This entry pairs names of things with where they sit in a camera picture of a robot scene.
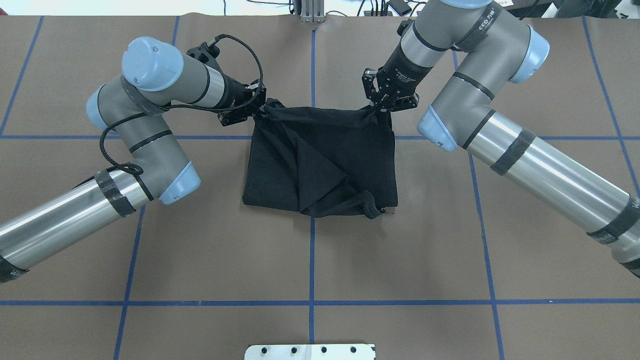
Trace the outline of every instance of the white metal plate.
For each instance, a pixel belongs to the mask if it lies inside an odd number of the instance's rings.
[[[244,360],[376,360],[373,344],[252,345]]]

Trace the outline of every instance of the folded fabric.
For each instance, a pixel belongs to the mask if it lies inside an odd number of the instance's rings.
[[[395,136],[389,112],[286,108],[268,99],[255,127],[246,205],[312,217],[376,218],[397,206]]]

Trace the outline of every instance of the black cloth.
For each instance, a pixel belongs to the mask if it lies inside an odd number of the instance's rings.
[[[268,99],[253,119],[246,205],[317,218],[375,218],[397,206],[388,111],[286,108]]]

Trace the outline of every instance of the blue joint cap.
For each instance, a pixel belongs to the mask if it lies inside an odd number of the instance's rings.
[[[171,185],[158,197],[164,205],[169,205],[189,195],[200,186],[200,176],[189,161]]]
[[[510,82],[515,84],[519,84],[526,79],[529,79],[536,70],[540,69],[547,59],[547,55],[549,55],[549,42],[533,30],[531,25],[527,26],[531,30],[527,53],[525,54],[524,60],[522,60],[522,64],[516,74],[509,79]]]
[[[452,152],[458,146],[447,127],[440,120],[438,113],[433,109],[433,106],[429,106],[422,119],[420,119],[418,132],[444,151]]]
[[[173,85],[182,74],[184,59],[174,46],[152,37],[140,37],[122,55],[122,74],[144,91],[160,91]]]
[[[492,0],[440,0],[441,2],[461,9],[478,9],[487,6]]]
[[[98,109],[98,95],[100,94],[100,90],[102,90],[104,85],[100,86],[98,90],[96,90],[93,95],[91,95],[91,97],[86,101],[86,114],[87,116],[89,116],[89,120],[91,120],[91,123],[101,131],[104,131],[107,128],[107,124],[104,122],[104,119],[102,119],[102,115],[100,115],[100,109]]]

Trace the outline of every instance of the robotic arm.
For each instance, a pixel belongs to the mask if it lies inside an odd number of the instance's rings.
[[[225,37],[233,38],[221,35],[187,54],[150,37],[129,44],[122,74],[102,85],[86,110],[103,137],[111,129],[117,131],[134,163],[115,163],[68,193],[0,225],[0,282],[18,278],[149,201],[171,204],[200,186],[196,170],[161,114],[177,107],[207,110],[219,113],[226,126],[246,120],[264,104],[259,62],[260,79],[251,85],[222,73],[215,42]],[[189,105],[169,105],[172,100]]]
[[[640,277],[640,200],[490,106],[507,81],[533,75],[548,42],[490,0],[429,1],[398,33],[402,38],[386,64],[362,76],[372,105],[381,111],[416,107],[416,86],[444,52],[452,46],[465,51],[418,132],[445,151],[462,147],[544,200]]]

